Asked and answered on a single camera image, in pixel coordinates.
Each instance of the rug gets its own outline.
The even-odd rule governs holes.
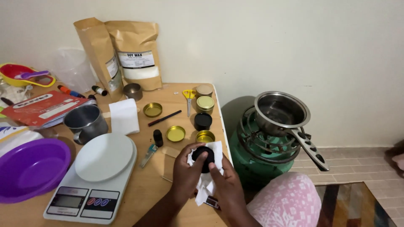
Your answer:
[[[322,203],[317,227],[397,227],[363,182],[316,189]]]

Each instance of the saucepan handle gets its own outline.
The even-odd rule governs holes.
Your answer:
[[[330,167],[327,163],[327,161],[323,158],[323,156],[320,154],[316,146],[311,142],[301,131],[299,131],[297,128],[288,128],[286,131],[290,134],[292,134],[296,140],[300,143],[302,146],[303,150],[309,155],[309,157],[313,160],[313,162],[316,164],[316,166],[321,170],[321,171],[329,171]]]
[[[84,145],[84,144],[80,141],[80,139],[79,139],[80,133],[81,133],[81,131],[76,132],[76,133],[73,135],[73,140],[74,140],[74,142],[77,143],[78,145]]]

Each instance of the gold tin lid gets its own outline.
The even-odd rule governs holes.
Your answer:
[[[209,96],[213,93],[213,90],[208,85],[202,84],[196,87],[196,93],[199,96]]]
[[[149,118],[160,116],[163,112],[163,107],[159,103],[149,103],[143,107],[143,113]]]
[[[171,126],[168,128],[166,137],[171,142],[180,142],[185,138],[185,129],[181,126]]]
[[[213,109],[215,101],[213,101],[213,99],[209,96],[201,96],[196,100],[196,105],[199,109],[208,111]]]
[[[215,135],[208,130],[202,130],[196,134],[196,142],[210,143],[215,141]]]

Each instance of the person's hand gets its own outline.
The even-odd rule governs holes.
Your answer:
[[[219,206],[228,219],[245,214],[247,211],[244,192],[241,186],[240,178],[230,161],[223,155],[223,175],[220,174],[216,165],[209,163],[209,170],[216,185],[216,197]]]
[[[208,157],[208,153],[203,152],[192,166],[187,163],[188,154],[191,153],[191,150],[200,146],[205,146],[205,143],[188,144],[175,159],[173,185],[169,193],[174,196],[175,201],[179,204],[184,205],[194,194],[201,176],[203,163]]]

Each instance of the yellow scissors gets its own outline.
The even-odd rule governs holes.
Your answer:
[[[188,117],[189,117],[189,113],[191,112],[191,101],[195,97],[196,91],[195,90],[183,90],[182,94],[185,96],[185,98],[187,98],[187,101],[188,101]]]

